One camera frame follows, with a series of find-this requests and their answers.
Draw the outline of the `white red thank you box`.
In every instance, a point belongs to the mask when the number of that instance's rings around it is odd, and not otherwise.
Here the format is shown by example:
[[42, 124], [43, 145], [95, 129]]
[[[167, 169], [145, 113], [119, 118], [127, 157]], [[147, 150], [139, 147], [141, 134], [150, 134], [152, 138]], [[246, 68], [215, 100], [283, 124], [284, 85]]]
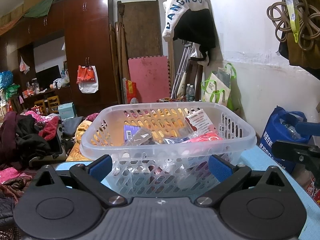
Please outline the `white red thank you box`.
[[216, 127], [203, 109], [189, 114], [185, 117], [185, 121], [194, 132], [199, 134], [216, 131]]

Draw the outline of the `yellow floral blanket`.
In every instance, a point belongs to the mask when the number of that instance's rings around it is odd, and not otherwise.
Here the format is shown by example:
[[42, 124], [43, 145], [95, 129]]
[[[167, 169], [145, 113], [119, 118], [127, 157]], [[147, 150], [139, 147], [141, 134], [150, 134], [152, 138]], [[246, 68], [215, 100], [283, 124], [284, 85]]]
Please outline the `yellow floral blanket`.
[[75, 132], [75, 144], [73, 148], [71, 149], [66, 162], [71, 161], [91, 161], [91, 159], [86, 158], [80, 151], [80, 144], [81, 144], [81, 138], [82, 135], [86, 132], [86, 130], [91, 125], [91, 121], [84, 120], [76, 129]]

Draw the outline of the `blue shopping bag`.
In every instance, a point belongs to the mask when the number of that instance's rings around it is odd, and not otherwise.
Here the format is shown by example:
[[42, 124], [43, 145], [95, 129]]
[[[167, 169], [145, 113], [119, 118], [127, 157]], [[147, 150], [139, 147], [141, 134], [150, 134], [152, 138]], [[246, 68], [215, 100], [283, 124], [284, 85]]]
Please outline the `blue shopping bag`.
[[303, 112], [288, 112], [283, 107], [277, 106], [271, 113], [259, 142], [262, 151], [273, 158], [289, 174], [293, 172], [296, 164], [292, 161], [276, 158], [272, 152], [272, 145], [277, 140], [307, 144], [311, 136], [301, 135], [296, 131], [295, 126], [299, 121], [307, 122]]

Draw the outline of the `purple white lettered box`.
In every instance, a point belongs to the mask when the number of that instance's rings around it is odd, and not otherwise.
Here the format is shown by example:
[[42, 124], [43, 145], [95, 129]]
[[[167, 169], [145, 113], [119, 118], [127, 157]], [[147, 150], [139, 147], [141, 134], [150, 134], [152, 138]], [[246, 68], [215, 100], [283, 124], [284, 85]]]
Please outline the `purple white lettered box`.
[[124, 142], [130, 140], [139, 130], [139, 126], [124, 125]]

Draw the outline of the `clear plastic laundry basket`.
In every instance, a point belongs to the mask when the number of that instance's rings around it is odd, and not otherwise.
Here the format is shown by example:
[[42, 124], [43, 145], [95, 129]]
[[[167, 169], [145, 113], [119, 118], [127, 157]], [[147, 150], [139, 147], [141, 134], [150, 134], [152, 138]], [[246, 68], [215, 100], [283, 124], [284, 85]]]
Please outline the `clear plastic laundry basket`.
[[[215, 132], [194, 132], [185, 117], [203, 109]], [[140, 130], [126, 143], [124, 125]], [[124, 197], [196, 196], [218, 184], [209, 158], [233, 165], [257, 142], [254, 129], [227, 107], [209, 102], [116, 105], [102, 110], [82, 135], [80, 151], [95, 160], [108, 154], [108, 186]]]

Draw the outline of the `pile of dark clothes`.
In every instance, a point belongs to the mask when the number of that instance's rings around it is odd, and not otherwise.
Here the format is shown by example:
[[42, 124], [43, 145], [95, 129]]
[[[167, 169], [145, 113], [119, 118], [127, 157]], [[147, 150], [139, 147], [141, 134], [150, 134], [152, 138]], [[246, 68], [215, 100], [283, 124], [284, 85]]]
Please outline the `pile of dark clothes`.
[[8, 112], [1, 125], [1, 170], [38, 169], [66, 159], [57, 115], [39, 126], [32, 115]]

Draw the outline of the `green white tote bag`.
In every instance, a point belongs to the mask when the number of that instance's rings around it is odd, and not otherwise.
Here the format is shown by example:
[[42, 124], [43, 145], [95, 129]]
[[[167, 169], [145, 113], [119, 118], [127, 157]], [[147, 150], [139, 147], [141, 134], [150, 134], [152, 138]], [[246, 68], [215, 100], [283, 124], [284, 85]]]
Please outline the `green white tote bag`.
[[201, 82], [201, 101], [217, 103], [233, 111], [231, 87], [234, 80], [236, 70], [231, 63], [212, 71], [208, 79]]

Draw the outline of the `orange white hanging bag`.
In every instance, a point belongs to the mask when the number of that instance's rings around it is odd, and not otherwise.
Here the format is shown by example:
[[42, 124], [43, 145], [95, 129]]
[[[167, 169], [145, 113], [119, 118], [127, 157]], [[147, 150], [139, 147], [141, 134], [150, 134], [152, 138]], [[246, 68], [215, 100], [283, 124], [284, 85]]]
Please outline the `orange white hanging bag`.
[[99, 80], [95, 66], [78, 66], [77, 81], [80, 92], [94, 94], [99, 90]]

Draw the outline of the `hanging brown bag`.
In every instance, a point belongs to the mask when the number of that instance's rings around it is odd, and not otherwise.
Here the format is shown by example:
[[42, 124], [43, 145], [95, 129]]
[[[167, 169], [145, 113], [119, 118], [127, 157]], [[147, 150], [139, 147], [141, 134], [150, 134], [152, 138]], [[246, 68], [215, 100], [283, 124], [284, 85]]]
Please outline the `hanging brown bag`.
[[297, 9], [298, 41], [291, 30], [283, 31], [279, 52], [292, 66], [319, 69], [319, 0], [298, 0]]

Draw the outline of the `pink foam mat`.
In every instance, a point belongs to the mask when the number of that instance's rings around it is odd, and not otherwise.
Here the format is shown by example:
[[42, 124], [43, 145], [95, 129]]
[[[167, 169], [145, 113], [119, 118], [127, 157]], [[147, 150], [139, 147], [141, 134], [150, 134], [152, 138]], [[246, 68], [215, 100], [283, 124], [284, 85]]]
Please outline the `pink foam mat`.
[[131, 81], [136, 83], [138, 102], [151, 103], [170, 95], [166, 56], [136, 57], [128, 60]]

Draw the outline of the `brown wooden board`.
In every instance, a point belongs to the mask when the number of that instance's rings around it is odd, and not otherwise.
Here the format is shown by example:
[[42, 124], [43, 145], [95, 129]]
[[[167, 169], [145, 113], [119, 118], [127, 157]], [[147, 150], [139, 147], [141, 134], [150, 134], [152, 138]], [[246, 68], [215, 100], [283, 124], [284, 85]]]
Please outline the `brown wooden board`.
[[162, 56], [159, 1], [117, 2], [129, 58]]

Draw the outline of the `dark red wooden wardrobe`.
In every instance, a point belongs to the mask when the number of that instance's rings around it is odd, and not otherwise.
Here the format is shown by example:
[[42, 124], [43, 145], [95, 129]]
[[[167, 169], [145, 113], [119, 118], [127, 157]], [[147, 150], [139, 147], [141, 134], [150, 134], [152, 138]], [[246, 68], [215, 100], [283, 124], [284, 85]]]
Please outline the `dark red wooden wardrobe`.
[[[99, 88], [82, 93], [79, 66], [95, 66]], [[26, 90], [32, 79], [52, 84], [66, 68], [70, 83], [57, 90], [61, 103], [72, 102], [79, 115], [119, 104], [113, 0], [61, 0], [47, 16], [22, 18], [1, 36], [1, 70], [13, 73]]]

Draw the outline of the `white black hanging jacket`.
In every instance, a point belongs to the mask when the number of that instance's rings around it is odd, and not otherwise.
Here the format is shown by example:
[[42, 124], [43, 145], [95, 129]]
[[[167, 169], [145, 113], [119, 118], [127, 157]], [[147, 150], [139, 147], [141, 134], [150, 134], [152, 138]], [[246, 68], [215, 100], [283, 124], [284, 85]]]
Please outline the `white black hanging jacket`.
[[162, 37], [166, 42], [185, 40], [199, 45], [200, 61], [210, 61], [215, 48], [214, 20], [206, 0], [166, 0], [165, 27]]

